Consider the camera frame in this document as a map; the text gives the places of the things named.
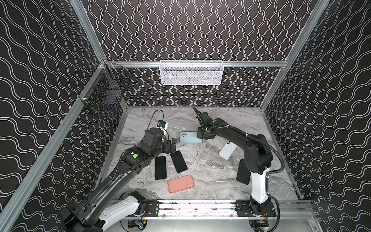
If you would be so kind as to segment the white smartphone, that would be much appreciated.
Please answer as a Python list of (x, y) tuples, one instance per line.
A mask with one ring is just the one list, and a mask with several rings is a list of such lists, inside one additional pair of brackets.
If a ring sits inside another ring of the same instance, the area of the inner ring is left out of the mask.
[(232, 141), (228, 141), (219, 151), (219, 156), (225, 160), (228, 160), (232, 156), (236, 148), (237, 148), (236, 144), (234, 144)]

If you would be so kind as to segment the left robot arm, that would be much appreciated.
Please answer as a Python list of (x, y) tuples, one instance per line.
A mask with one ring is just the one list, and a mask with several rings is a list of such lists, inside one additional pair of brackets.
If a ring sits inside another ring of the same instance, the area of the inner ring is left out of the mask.
[(176, 151), (177, 140), (168, 139), (159, 128), (150, 128), (138, 145), (123, 152), (111, 174), (82, 202), (59, 210), (62, 232), (104, 232), (121, 219), (133, 215), (142, 217), (146, 200), (140, 194), (130, 194), (113, 206), (109, 203), (119, 191), (135, 178), (159, 154)]

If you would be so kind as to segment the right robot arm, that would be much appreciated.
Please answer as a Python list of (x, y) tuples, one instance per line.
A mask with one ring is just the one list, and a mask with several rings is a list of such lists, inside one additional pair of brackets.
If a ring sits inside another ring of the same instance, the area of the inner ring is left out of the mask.
[(219, 136), (240, 147), (244, 152), (244, 165), (251, 173), (251, 198), (258, 204), (268, 201), (268, 178), (273, 155), (265, 136), (246, 133), (222, 119), (210, 118), (207, 112), (201, 112), (197, 108), (193, 109), (200, 124), (198, 137), (211, 140)]

